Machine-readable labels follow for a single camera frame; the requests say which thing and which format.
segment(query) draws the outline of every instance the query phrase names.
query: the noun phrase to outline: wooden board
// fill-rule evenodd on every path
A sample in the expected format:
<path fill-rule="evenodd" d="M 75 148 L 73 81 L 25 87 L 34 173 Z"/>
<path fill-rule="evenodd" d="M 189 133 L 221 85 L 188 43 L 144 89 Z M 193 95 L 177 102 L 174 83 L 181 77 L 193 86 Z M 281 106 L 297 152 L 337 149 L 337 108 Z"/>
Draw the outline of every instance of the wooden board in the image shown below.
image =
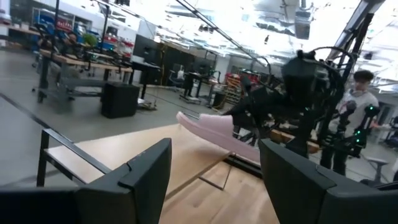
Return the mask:
<path fill-rule="evenodd" d="M 5 24 L 0 24 L 0 27 L 5 27 L 5 28 L 16 30 L 16 31 L 19 31 L 19 32 L 24 32 L 26 34 L 40 35 L 39 32 L 34 31 L 34 30 L 22 29 L 22 28 L 19 28 L 19 27 L 14 27 L 14 26 L 5 25 Z"/>
<path fill-rule="evenodd" d="M 42 50 L 40 49 L 40 54 L 43 55 L 44 57 L 50 57 L 51 52 L 49 50 Z M 53 54 L 53 59 L 61 62 L 61 63 L 67 63 L 70 65 L 83 65 L 83 66 L 88 66 L 87 62 L 83 62 L 81 60 L 74 60 L 71 58 L 66 58 L 64 56 L 61 56 L 59 54 Z M 119 67 L 107 64 L 107 63 L 91 63 L 90 64 L 92 68 L 103 68 L 103 69 L 109 69 L 109 70 L 119 70 Z M 121 68 L 122 72 L 132 72 L 131 68 Z"/>
<path fill-rule="evenodd" d="M 172 138 L 173 154 L 166 198 L 182 190 L 229 155 L 228 151 L 193 135 L 179 124 L 80 142 L 77 146 L 110 169 L 115 169 L 163 138 Z M 86 183 L 103 175 L 63 146 L 50 148 L 47 152 Z"/>
<path fill-rule="evenodd" d="M 272 130 L 270 134 L 270 139 L 275 142 L 287 143 L 293 138 L 294 138 L 293 135 L 275 129 Z M 307 141 L 307 145 L 308 145 L 308 152 L 311 154 L 317 153 L 320 150 L 319 145 L 314 142 Z"/>
<path fill-rule="evenodd" d="M 223 185 L 229 165 L 224 162 L 204 177 Z M 163 206 L 160 224 L 278 224 L 261 179 L 232 168 L 224 191 L 196 180 Z"/>

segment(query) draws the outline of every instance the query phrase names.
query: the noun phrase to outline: stool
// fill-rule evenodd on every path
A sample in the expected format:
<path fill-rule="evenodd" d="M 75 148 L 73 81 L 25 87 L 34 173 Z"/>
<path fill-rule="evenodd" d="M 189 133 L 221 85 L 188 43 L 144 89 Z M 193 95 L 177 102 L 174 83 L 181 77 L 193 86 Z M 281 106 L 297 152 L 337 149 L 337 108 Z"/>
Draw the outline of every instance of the stool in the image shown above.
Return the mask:
<path fill-rule="evenodd" d="M 376 167 L 376 175 L 374 176 L 374 181 L 381 183 L 381 169 L 384 165 L 387 165 L 388 162 L 382 159 L 367 157 L 366 158 L 369 162 L 372 162 L 377 165 Z"/>

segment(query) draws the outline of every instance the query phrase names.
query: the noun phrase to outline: pink foam piece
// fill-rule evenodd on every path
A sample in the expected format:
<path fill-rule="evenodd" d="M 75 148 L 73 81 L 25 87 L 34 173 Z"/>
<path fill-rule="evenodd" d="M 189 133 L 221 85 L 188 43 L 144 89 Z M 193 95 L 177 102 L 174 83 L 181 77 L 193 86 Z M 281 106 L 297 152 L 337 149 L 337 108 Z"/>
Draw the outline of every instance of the pink foam piece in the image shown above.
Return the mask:
<path fill-rule="evenodd" d="M 182 112 L 177 113 L 178 122 L 194 135 L 217 146 L 234 152 L 254 162 L 260 162 L 260 151 L 233 137 L 232 116 L 201 114 L 194 122 Z"/>

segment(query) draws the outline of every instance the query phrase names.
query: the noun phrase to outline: wooden tabletop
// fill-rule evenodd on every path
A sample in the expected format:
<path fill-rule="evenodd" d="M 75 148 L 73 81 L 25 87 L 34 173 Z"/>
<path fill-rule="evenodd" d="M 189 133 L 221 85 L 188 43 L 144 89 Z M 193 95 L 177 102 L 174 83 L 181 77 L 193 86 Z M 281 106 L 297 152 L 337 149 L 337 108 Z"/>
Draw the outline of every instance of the wooden tabletop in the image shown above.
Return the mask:
<path fill-rule="evenodd" d="M 40 49 L 40 54 L 43 55 L 44 57 L 50 57 L 51 56 L 51 51 L 49 50 L 42 50 Z M 87 62 L 83 62 L 81 60 L 74 60 L 72 58 L 66 58 L 64 56 L 61 56 L 59 54 L 53 54 L 53 59 L 61 62 L 61 63 L 67 63 L 70 65 L 84 65 L 88 66 Z M 91 63 L 92 68 L 103 68 L 103 69 L 109 69 L 109 70 L 119 70 L 119 67 L 108 64 L 108 63 Z M 122 72 L 132 72 L 131 68 L 121 68 Z"/>
<path fill-rule="evenodd" d="M 312 135 L 313 140 L 317 139 L 317 135 L 316 135 L 315 131 L 312 131 L 311 135 Z M 273 140 L 275 142 L 287 143 L 288 141 L 293 139 L 294 136 L 291 134 L 287 134 L 283 131 L 278 131 L 278 130 L 273 129 L 271 131 L 270 138 L 271 138 L 271 140 Z M 311 154 L 317 153 L 320 150 L 319 145 L 314 142 L 311 142 L 311 141 L 307 141 L 307 146 L 308 146 L 308 152 Z"/>
<path fill-rule="evenodd" d="M 40 33 L 37 32 L 37 31 L 22 29 L 20 27 L 14 27 L 12 25 L 0 24 L 0 27 L 5 27 L 5 28 L 16 30 L 16 31 L 19 31 L 19 32 L 24 32 L 24 33 L 27 33 L 27 34 L 40 35 Z"/>
<path fill-rule="evenodd" d="M 229 155 L 228 151 L 195 136 L 179 124 L 84 141 L 77 146 L 110 169 L 116 169 L 163 138 L 172 138 L 173 155 L 166 199 Z M 86 183 L 103 175 L 63 146 L 50 148 L 47 152 Z"/>

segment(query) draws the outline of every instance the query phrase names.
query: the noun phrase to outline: concrete floor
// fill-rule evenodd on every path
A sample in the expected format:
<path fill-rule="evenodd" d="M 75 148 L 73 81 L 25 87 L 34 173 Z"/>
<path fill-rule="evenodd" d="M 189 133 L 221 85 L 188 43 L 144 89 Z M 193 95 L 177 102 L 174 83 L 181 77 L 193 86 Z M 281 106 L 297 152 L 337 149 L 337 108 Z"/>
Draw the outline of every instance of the concrete floor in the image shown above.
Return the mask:
<path fill-rule="evenodd" d="M 16 101 L 37 117 L 45 121 L 51 128 L 62 133 L 75 142 L 103 138 L 132 131 L 155 128 L 176 123 L 178 111 L 198 115 L 199 113 L 215 113 L 199 105 L 184 103 L 172 91 L 150 88 L 146 100 L 156 100 L 157 111 L 139 111 L 134 117 L 107 119 L 100 115 L 100 103 L 97 98 L 78 98 L 72 102 L 72 111 L 65 114 L 55 113 L 50 101 L 38 104 L 33 86 L 38 84 L 39 75 L 30 66 L 33 56 L 0 51 L 0 92 Z M 39 159 L 40 132 L 42 127 L 0 98 L 0 187 L 25 187 L 35 185 L 35 175 Z M 365 156 L 385 159 L 391 163 L 396 160 L 396 153 L 391 149 L 374 145 L 363 150 Z M 311 156 L 318 162 L 319 154 Z M 348 161 L 347 176 L 354 180 L 374 177 L 374 167 L 365 159 Z M 392 179 L 392 164 L 386 166 L 384 181 Z M 74 185 L 61 173 L 49 166 L 46 185 Z"/>

